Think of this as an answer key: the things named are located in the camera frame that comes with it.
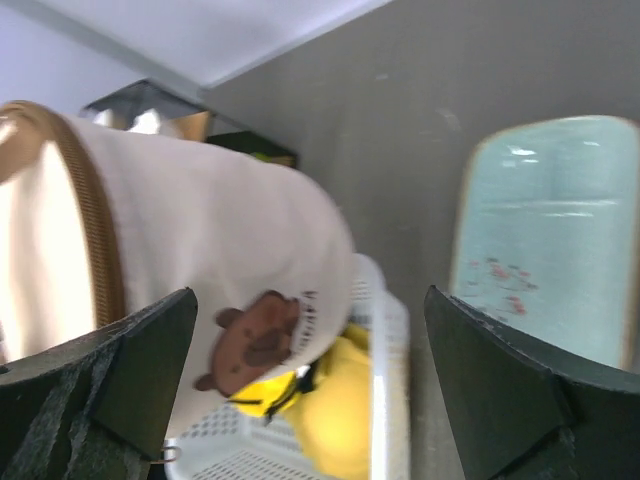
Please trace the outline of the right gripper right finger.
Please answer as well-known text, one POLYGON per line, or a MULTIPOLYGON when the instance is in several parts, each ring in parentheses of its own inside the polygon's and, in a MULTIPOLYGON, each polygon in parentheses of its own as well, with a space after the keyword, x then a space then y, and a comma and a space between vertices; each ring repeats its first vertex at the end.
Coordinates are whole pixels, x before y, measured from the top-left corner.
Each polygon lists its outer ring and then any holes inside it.
POLYGON ((468 479, 636 479, 639 377, 430 286, 424 317, 468 479))

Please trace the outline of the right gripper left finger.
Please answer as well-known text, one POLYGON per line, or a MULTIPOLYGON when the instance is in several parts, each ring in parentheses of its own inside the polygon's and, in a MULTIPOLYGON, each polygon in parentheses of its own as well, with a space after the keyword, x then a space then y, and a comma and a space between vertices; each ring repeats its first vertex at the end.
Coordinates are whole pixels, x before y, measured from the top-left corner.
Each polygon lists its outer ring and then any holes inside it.
POLYGON ((4 479, 144 479, 160 459, 198 304, 178 290, 1 369, 4 479))

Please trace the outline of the cream capybara laundry bag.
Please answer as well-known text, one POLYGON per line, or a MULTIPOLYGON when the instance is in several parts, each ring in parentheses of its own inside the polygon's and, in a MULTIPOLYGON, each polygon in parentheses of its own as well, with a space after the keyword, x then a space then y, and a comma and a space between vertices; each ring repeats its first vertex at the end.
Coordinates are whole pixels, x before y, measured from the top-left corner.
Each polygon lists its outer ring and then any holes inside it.
POLYGON ((190 288, 166 434, 312 363, 342 333, 355 253, 297 170, 113 129, 27 101, 1 110, 1 332, 16 361, 190 288))

